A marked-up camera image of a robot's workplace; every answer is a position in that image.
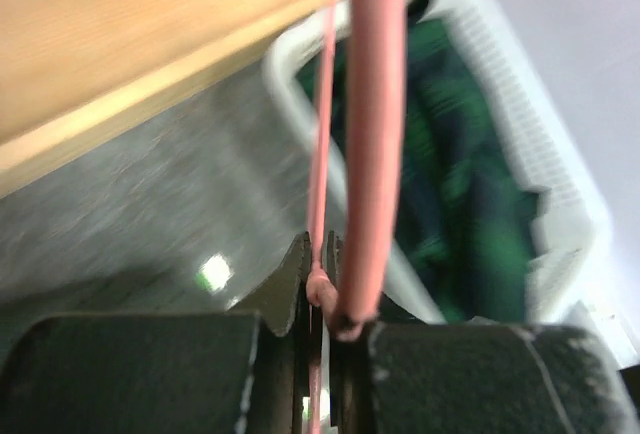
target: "wooden board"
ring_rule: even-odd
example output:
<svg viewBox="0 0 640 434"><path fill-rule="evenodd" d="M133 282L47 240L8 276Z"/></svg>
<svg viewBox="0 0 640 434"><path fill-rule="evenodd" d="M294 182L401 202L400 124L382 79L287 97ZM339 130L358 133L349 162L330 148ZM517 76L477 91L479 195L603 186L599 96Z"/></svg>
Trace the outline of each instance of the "wooden board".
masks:
<svg viewBox="0 0 640 434"><path fill-rule="evenodd" d="M0 0L0 197L253 62L327 0Z"/></svg>

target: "dark floor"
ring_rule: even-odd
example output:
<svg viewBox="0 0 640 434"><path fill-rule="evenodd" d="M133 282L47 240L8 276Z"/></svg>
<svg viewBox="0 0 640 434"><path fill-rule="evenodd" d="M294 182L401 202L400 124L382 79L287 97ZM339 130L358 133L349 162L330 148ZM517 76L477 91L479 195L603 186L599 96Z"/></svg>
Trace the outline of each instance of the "dark floor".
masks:
<svg viewBox="0 0 640 434"><path fill-rule="evenodd" d="M304 229L308 165L257 64L1 199L0 362L52 312L237 302Z"/></svg>

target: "white plastic basket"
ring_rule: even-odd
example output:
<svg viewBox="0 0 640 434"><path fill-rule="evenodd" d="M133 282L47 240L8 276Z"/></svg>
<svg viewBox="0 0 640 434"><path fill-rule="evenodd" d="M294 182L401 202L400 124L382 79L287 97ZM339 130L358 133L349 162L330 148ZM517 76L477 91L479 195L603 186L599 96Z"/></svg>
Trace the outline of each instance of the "white plastic basket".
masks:
<svg viewBox="0 0 640 434"><path fill-rule="evenodd" d="M523 187L550 189L545 214L534 226L546 253L532 263L527 296L530 321L558 322L609 249L607 208L497 2L434 0L426 17L443 14L452 41L483 80L514 175ZM264 62L267 88L309 155L316 116L295 75L319 51L323 27L321 14L291 27L274 42ZM347 0L336 8L336 29L339 39L348 34ZM329 191L343 210L345 179L344 159L332 143ZM397 245L387 266L385 292L423 321L443 322Z"/></svg>

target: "green fabric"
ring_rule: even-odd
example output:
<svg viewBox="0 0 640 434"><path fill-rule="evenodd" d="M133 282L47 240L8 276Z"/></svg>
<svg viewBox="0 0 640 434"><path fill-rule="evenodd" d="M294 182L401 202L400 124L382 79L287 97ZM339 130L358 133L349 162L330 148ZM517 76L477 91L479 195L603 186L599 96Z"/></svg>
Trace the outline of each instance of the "green fabric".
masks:
<svg viewBox="0 0 640 434"><path fill-rule="evenodd" d="M452 45L445 19L408 8L407 106L396 241L449 322L526 317L537 256L538 194L521 190L482 88ZM336 46L331 134L345 153L346 42ZM313 99L316 60L297 74Z"/></svg>

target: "laundry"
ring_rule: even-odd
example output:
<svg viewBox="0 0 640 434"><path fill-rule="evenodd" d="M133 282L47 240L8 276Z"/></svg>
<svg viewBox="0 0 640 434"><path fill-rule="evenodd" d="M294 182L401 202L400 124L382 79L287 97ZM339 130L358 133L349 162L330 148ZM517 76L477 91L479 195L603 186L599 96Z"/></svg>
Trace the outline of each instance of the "laundry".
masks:
<svg viewBox="0 0 640 434"><path fill-rule="evenodd" d="M481 83L450 40L446 15L407 8L405 140L395 238L448 322L527 318L531 233L540 193L511 174ZM346 138L346 45L336 45L331 135ZM316 59L296 78L313 99Z"/></svg>

